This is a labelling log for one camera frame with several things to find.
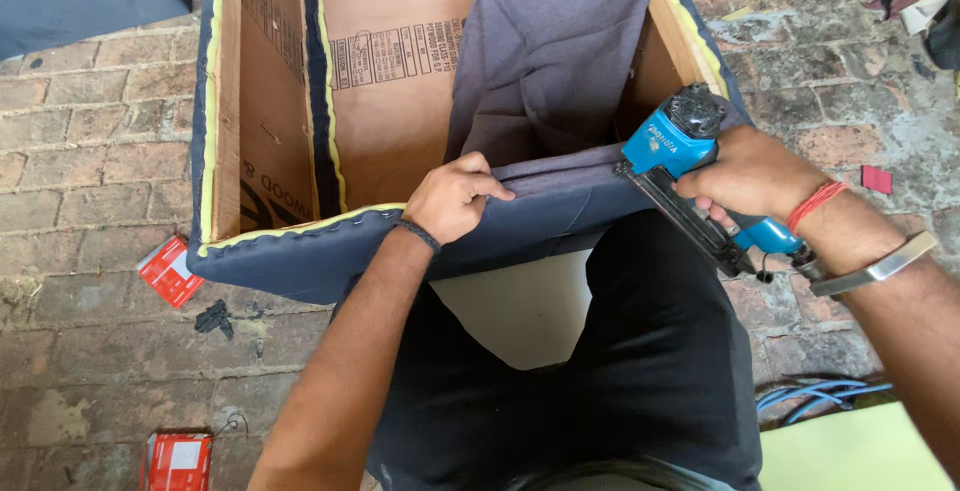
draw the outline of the red box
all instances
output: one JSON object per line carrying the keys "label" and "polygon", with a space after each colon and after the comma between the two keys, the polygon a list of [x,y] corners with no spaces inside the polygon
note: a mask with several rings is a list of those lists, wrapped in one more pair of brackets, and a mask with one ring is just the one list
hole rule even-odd
{"label": "red box", "polygon": [[207,491],[212,445],[207,433],[154,433],[140,467],[140,491]]}
{"label": "red box", "polygon": [[186,269],[186,242],[178,236],[171,237],[153,250],[136,268],[140,276],[177,309],[181,308],[205,281]]}

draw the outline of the black pants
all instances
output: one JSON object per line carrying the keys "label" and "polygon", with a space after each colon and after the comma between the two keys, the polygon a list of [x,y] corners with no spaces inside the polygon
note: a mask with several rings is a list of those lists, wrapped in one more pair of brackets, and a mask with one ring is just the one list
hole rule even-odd
{"label": "black pants", "polygon": [[502,489],[644,456],[759,488],[750,342],[715,269],[655,210],[617,222],[586,265],[583,333],[541,370],[481,347],[423,286],[366,463],[384,489]]}

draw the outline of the brick floor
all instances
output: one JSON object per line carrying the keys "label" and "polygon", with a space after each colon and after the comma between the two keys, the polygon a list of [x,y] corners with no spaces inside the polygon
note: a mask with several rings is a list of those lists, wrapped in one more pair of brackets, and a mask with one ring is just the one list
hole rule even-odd
{"label": "brick floor", "polygon": [[[750,113],[849,181],[905,229],[933,230],[960,271],[960,117],[950,73],[899,23],[846,0],[695,0]],[[722,16],[743,6],[733,21]],[[245,485],[330,310],[208,283],[181,311],[133,272],[188,226],[187,146],[199,22],[192,16],[0,62],[0,478],[10,489],[129,488],[157,426],[228,429],[212,486]],[[859,187],[861,163],[894,195]],[[842,307],[781,261],[775,280],[725,281],[750,330],[758,385],[882,369]],[[224,299],[235,336],[193,317]]]}

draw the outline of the red paper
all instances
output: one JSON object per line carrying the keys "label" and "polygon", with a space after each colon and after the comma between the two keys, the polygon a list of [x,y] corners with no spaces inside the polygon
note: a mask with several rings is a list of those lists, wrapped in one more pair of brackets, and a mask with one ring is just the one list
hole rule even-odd
{"label": "red paper", "polygon": [[861,182],[864,187],[889,195],[894,192],[894,177],[876,166],[863,165]]}
{"label": "red paper", "polygon": [[144,452],[139,489],[207,491],[212,443],[205,433],[154,433]]}
{"label": "red paper", "polygon": [[156,248],[136,268],[140,276],[177,309],[204,284],[202,277],[186,269],[186,243],[176,236]]}

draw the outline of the right hand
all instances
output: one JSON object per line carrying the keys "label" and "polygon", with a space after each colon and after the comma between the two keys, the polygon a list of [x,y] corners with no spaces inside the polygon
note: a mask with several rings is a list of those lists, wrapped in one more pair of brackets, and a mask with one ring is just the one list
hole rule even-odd
{"label": "right hand", "polygon": [[718,206],[781,223],[821,185],[831,180],[774,138],[750,126],[727,129],[717,137],[714,164],[684,174],[677,193],[725,226],[732,222]]}
{"label": "right hand", "polygon": [[511,201],[515,195],[490,175],[483,153],[467,153],[428,172],[402,217],[445,245],[480,224],[487,196]]}

